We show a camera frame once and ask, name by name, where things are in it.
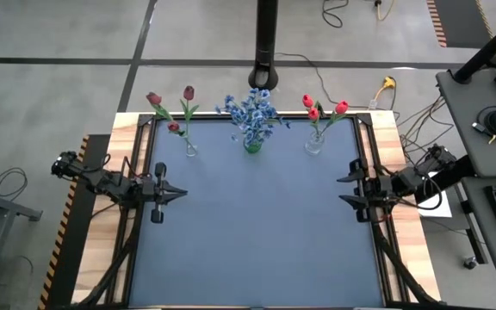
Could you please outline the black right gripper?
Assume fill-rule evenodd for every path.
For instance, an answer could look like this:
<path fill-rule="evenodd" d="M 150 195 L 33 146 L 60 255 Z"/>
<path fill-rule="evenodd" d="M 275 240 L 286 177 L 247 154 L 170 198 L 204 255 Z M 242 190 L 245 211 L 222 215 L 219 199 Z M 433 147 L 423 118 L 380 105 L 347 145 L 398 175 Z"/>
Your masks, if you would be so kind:
<path fill-rule="evenodd" d="M 350 174 L 338 179 L 338 182 L 361 182 L 354 189 L 353 195 L 341 195 L 339 198 L 347 202 L 356 211 L 358 222 L 382 223 L 391 219 L 393 191 L 389 178 L 389 170 L 378 164 L 375 167 L 376 177 L 366 177 L 368 166 L 361 158 L 350 162 Z"/>

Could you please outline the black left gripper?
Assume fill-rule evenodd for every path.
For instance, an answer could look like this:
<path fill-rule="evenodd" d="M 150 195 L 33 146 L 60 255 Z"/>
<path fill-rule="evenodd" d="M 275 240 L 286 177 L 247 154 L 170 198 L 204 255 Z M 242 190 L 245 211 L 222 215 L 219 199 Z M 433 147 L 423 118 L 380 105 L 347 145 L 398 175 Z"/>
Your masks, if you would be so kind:
<path fill-rule="evenodd" d="M 165 176 L 167 167 L 163 162 L 158 162 L 155 165 L 154 176 L 157 180 L 153 179 L 152 175 L 144 175 L 141 178 L 141 196 L 144 202 L 153 202 L 155 207 L 151 211 L 151 222 L 152 223 L 162 223 L 164 221 L 164 213 L 161 211 L 160 198 L 161 198 L 161 186 L 160 182 Z M 168 181 L 164 180 L 164 191 L 170 192 L 164 194 L 164 204 L 183 197 L 187 195 L 187 190 L 179 189 L 169 184 Z"/>

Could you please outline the slim clear glass vase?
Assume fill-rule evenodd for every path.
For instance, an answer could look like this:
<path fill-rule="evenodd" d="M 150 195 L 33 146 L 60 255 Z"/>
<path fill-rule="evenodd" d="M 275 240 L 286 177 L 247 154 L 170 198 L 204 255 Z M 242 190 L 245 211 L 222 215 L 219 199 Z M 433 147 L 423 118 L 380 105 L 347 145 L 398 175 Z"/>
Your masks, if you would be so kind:
<path fill-rule="evenodd" d="M 194 157 L 197 155 L 198 151 L 197 151 L 197 146 L 195 146 L 191 140 L 190 140 L 190 137 L 189 137 L 189 131 L 186 130 L 185 133 L 184 133 L 184 136 L 183 136 L 183 139 L 185 141 L 185 144 L 186 144 L 186 156 L 187 157 Z"/>

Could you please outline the ribbed clear glass vase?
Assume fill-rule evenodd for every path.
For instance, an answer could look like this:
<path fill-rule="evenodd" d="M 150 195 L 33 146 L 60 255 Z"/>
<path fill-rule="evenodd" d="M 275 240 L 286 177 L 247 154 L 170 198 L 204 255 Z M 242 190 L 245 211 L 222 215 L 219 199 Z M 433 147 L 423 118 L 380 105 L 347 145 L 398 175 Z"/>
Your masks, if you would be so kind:
<path fill-rule="evenodd" d="M 306 141 L 304 148 L 309 155 L 317 156 L 320 154 L 324 143 L 325 136 L 322 133 L 313 131 L 309 139 Z"/>

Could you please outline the green glass vase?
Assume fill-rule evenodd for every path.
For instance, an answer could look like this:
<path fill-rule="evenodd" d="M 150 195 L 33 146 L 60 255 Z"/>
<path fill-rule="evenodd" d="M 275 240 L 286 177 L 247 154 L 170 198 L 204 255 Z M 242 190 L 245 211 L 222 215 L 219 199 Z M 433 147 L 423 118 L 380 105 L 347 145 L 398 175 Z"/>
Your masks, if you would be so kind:
<path fill-rule="evenodd" d="M 248 153 L 257 153 L 261 149 L 262 144 L 263 142 L 260 140 L 257 131 L 248 130 L 245 132 L 243 146 Z"/>

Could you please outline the white paper sheet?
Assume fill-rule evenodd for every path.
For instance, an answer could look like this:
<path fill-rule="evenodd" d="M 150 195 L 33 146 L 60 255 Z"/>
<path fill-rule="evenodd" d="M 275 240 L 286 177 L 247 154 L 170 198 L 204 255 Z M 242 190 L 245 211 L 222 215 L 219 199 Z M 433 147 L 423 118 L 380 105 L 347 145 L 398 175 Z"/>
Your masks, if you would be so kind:
<path fill-rule="evenodd" d="M 452 213 L 446 191 L 419 202 L 418 212 L 424 217 L 451 218 Z"/>

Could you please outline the blue table mat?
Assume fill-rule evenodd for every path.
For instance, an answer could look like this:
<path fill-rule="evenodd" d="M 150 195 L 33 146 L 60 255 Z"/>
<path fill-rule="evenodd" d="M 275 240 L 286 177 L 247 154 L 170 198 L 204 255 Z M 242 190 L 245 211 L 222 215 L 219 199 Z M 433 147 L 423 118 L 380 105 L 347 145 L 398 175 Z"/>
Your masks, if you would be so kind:
<path fill-rule="evenodd" d="M 192 121 L 198 153 L 158 127 L 153 162 L 187 194 L 155 224 L 144 214 L 130 303 L 150 306 L 378 307 L 370 226 L 344 196 L 358 156 L 354 126 L 329 128 L 321 153 L 304 120 L 277 128 L 250 154 L 229 121 Z"/>

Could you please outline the black mat hazard striped edge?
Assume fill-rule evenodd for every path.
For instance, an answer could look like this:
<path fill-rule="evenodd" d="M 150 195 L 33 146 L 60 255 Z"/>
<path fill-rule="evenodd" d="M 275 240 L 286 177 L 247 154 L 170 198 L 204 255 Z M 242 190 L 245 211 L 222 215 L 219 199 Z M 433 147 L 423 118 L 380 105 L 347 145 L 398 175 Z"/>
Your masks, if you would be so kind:
<path fill-rule="evenodd" d="M 36 310 L 55 310 L 79 303 L 93 290 L 90 274 L 81 269 L 86 265 L 84 248 L 96 195 L 83 181 L 72 179 L 66 184 L 65 204 Z"/>

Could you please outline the grey workstation desk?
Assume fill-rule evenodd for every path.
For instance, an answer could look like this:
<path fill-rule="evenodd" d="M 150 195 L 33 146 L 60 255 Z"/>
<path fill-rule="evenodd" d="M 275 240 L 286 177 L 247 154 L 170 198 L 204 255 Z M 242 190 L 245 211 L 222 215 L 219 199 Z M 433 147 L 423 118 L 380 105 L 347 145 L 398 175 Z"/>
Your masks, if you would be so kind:
<path fill-rule="evenodd" d="M 472 128 L 478 114 L 496 106 L 496 70 L 476 72 L 469 83 L 459 84 L 447 71 L 436 75 L 439 91 L 447 103 L 475 174 L 496 177 L 496 140 Z"/>

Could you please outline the black slanted pole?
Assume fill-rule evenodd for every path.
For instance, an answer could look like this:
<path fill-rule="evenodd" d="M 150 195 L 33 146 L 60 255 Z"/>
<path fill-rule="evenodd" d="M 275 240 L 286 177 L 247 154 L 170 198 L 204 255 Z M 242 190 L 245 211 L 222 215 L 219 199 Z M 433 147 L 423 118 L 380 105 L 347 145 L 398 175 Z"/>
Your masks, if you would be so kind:
<path fill-rule="evenodd" d="M 489 62 L 496 55 L 496 35 L 480 49 L 466 64 L 464 64 L 451 76 L 459 84 L 466 84 L 468 80 L 482 66 Z"/>

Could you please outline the black mat orange striped edge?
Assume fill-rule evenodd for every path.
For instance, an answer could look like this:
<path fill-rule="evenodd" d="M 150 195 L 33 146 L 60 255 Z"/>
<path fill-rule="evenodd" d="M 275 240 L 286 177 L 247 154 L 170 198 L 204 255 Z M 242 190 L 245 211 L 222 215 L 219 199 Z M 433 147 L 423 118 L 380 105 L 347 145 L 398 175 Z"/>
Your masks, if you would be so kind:
<path fill-rule="evenodd" d="M 493 32 L 481 0 L 425 0 L 439 46 L 481 48 Z"/>

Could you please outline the black metal table frame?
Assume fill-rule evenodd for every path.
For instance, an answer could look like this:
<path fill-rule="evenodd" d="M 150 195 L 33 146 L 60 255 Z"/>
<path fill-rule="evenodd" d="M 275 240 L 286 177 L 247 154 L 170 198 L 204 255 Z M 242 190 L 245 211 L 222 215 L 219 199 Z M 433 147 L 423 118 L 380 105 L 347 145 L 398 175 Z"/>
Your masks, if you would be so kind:
<path fill-rule="evenodd" d="M 393 115 L 388 111 L 357 111 L 348 113 L 354 126 L 358 156 L 368 166 L 368 176 L 376 177 L 375 167 L 381 164 L 390 171 L 402 169 L 405 165 L 400 139 Z M 197 113 L 192 121 L 225 120 L 231 123 L 228 114 Z M 288 115 L 290 123 L 304 120 L 303 113 Z M 108 168 L 124 171 L 130 177 L 153 173 L 158 162 L 152 161 L 158 127 L 168 121 L 155 114 L 121 113 L 115 117 L 112 133 L 100 141 L 90 137 L 82 150 L 85 164 L 98 164 L 110 153 Z M 144 214 L 151 216 L 153 202 L 121 205 L 111 211 L 104 211 L 107 203 L 104 196 L 96 196 L 94 210 L 90 217 L 87 244 L 84 253 L 86 265 L 81 269 L 90 274 L 93 290 L 79 303 L 67 307 L 89 310 L 119 310 L 128 308 L 246 308 L 268 310 L 270 308 L 340 308 L 340 307 L 247 307 L 247 306 L 150 306 L 134 307 L 130 303 L 134 265 L 136 262 L 140 227 Z M 419 305 L 424 301 L 438 302 L 439 293 L 431 267 L 425 236 L 419 219 L 419 212 L 412 206 L 399 203 L 392 210 L 391 219 L 370 226 L 375 247 L 375 261 L 381 285 L 382 304 L 390 306 L 405 301 Z"/>

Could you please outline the black floor stand post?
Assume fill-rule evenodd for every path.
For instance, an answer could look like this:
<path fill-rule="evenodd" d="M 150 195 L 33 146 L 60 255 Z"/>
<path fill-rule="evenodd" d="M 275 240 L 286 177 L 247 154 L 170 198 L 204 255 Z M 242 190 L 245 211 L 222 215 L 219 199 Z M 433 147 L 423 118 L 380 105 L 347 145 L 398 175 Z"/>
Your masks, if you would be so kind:
<path fill-rule="evenodd" d="M 260 90 L 273 90 L 278 84 L 275 69 L 276 24 L 278 0 L 257 0 L 256 50 L 249 85 Z"/>

